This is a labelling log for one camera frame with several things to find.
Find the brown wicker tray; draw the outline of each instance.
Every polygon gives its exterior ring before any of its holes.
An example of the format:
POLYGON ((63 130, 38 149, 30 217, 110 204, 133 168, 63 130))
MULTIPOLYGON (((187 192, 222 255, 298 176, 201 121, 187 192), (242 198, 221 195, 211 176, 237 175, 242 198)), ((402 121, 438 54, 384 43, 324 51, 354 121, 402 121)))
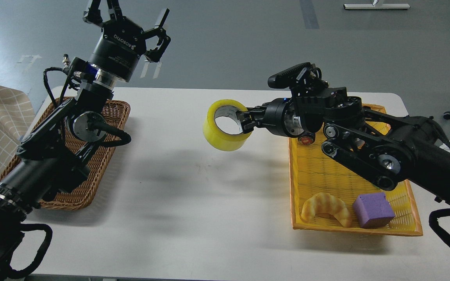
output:
MULTIPOLYGON (((50 103, 41 118, 39 118, 36 126, 38 126, 38 124, 50 115, 53 110, 54 107, 50 103)), ((129 114, 130 105, 125 101, 107 101, 102 110, 102 115, 107 123, 121 130, 124 129, 129 114)), ((105 141, 112 141, 115 139, 118 138, 107 134, 105 141)), ((66 130, 66 146, 73 153, 78 151, 84 144, 85 142, 76 139, 68 130, 66 130)), ((93 155, 91 160, 88 162, 88 167, 91 169, 88 179, 69 194, 59 193, 53 201, 41 201, 41 207, 53 210, 79 210, 88 206, 95 197, 100 180, 102 179, 105 169, 107 169, 107 165, 114 154, 114 150, 116 150, 116 148, 98 148, 95 155, 93 155)), ((20 158, 14 156, 7 168, 1 174, 0 180, 2 180, 2 178, 13 170, 18 163, 20 163, 20 158)))

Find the purple cube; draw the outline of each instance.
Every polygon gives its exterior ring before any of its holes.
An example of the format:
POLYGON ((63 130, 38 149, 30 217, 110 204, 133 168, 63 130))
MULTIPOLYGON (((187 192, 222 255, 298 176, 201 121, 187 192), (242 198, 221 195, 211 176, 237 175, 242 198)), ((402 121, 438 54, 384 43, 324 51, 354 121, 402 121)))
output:
POLYGON ((361 228, 386 226, 395 217, 384 192, 361 194, 352 206, 361 228))

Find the robotic arm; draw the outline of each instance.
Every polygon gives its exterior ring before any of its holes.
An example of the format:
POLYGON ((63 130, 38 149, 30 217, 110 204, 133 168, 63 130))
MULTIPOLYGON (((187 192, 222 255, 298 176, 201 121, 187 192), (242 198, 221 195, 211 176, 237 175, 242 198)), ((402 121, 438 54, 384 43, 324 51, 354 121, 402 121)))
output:
POLYGON ((52 200, 57 192, 72 192, 87 179, 89 160, 100 146, 121 146, 131 141, 130 135, 109 126, 101 115, 107 100, 112 99, 117 80, 128 82, 141 55, 158 62, 170 43, 163 28, 169 10, 162 11, 155 27, 144 31, 123 16, 117 0, 107 0, 110 20, 102 22, 100 0, 90 1, 84 21, 102 28, 102 36, 89 62, 75 58, 70 63, 64 55, 64 68, 44 71, 45 87, 52 98, 46 72, 62 71, 67 79, 55 110, 18 147, 21 162, 0 181, 0 279, 19 279, 31 274, 41 263, 52 239, 46 224, 22 224, 39 200, 52 200), (147 50, 145 40, 158 37, 159 42, 147 50), (77 96, 64 101, 67 86, 79 87, 77 96), (65 146, 65 127, 86 144, 72 153, 65 146), (105 142, 106 133, 119 140, 105 142), (13 252, 23 239, 23 232, 45 231, 34 261, 23 270, 10 266, 13 252))
MULTIPOLYGON (((347 96, 345 87, 329 88, 309 62, 272 75, 268 85, 289 87, 291 98, 236 112, 243 133, 258 127, 283 137, 313 138, 322 128, 327 138, 323 153, 380 189, 393 190, 409 179, 450 205, 450 153, 434 145, 439 139, 450 148, 450 142, 433 117, 394 117, 363 107, 361 98, 347 96), (383 135, 367 121, 391 129, 383 135)), ((447 216, 450 209, 432 212, 430 226, 450 247, 450 235, 438 223, 447 216)))

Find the packing tape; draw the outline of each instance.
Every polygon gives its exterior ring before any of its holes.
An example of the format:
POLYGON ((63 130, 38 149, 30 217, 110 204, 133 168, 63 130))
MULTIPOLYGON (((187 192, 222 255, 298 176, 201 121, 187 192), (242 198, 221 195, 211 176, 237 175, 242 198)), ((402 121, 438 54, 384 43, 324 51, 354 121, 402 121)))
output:
POLYGON ((202 132, 207 142, 221 151, 234 151, 243 146, 251 132, 242 133, 241 123, 236 112, 247 110, 244 105, 234 100, 220 100, 213 103, 207 111, 207 117, 202 126, 202 132), (233 135, 222 131, 216 124, 216 118, 218 117, 233 119, 238 124, 241 133, 233 135))

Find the gray floor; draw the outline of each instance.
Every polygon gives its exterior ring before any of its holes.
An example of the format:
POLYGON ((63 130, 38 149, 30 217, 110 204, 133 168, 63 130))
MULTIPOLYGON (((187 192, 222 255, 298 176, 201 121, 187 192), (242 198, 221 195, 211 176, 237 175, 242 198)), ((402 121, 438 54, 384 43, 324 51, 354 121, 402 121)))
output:
MULTIPOLYGON (((88 59, 100 36, 82 21, 86 2, 0 1, 0 85, 28 93, 39 108, 46 98, 43 69, 60 66, 63 53, 88 59)), ((407 11, 343 9, 368 2, 121 0, 124 15, 145 29, 169 7, 172 42, 157 78, 155 65, 140 78, 141 62, 132 81, 118 85, 268 89, 270 75, 310 61, 332 87, 398 94, 411 115, 434 116, 450 138, 450 121, 441 118, 450 110, 450 1, 387 1, 408 2, 407 11)), ((63 79, 52 74, 50 85, 63 79)))

